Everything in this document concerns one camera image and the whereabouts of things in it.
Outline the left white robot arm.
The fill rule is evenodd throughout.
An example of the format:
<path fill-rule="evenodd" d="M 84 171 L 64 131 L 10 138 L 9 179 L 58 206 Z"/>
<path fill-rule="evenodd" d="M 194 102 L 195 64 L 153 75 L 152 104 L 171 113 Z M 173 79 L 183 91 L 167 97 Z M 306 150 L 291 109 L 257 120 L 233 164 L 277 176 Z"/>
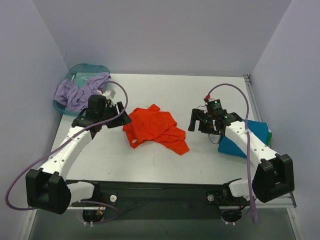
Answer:
<path fill-rule="evenodd" d="M 126 113 L 127 105 L 121 101 L 114 103 L 110 96 L 89 97 L 87 107 L 72 121 L 60 146 L 38 169 L 27 172 L 26 196 L 30 207 L 61 215 L 73 203 L 85 201 L 95 206 L 101 201 L 96 184 L 88 180 L 68 184 L 67 175 L 102 127 L 112 129 L 131 123 Z"/>

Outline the orange t shirt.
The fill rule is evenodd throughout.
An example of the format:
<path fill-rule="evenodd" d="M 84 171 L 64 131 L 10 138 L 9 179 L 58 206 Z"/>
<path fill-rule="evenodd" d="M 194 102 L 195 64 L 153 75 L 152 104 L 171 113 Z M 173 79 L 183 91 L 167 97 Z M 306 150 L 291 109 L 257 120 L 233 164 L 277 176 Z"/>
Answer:
<path fill-rule="evenodd" d="M 148 108 L 137 107 L 129 117 L 131 123 L 124 125 L 122 130 L 133 149 L 147 141 L 154 141 L 178 155 L 190 150 L 186 143 L 186 132 L 177 127 L 170 112 L 162 111 L 156 104 Z"/>

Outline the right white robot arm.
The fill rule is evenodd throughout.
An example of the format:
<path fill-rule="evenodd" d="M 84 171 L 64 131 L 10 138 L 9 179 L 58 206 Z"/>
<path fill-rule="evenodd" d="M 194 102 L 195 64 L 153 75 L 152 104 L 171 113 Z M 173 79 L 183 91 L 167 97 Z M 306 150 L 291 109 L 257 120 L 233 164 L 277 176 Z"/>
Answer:
<path fill-rule="evenodd" d="M 222 200 L 233 204 L 239 197 L 254 197 L 267 203 L 295 189 L 293 160 L 287 154 L 279 154 L 263 143 L 235 112 L 225 109 L 214 113 L 192 109 L 188 130 L 205 134 L 222 135 L 231 140 L 246 154 L 249 166 L 255 167 L 254 175 L 246 180 L 234 180 L 221 192 Z"/>

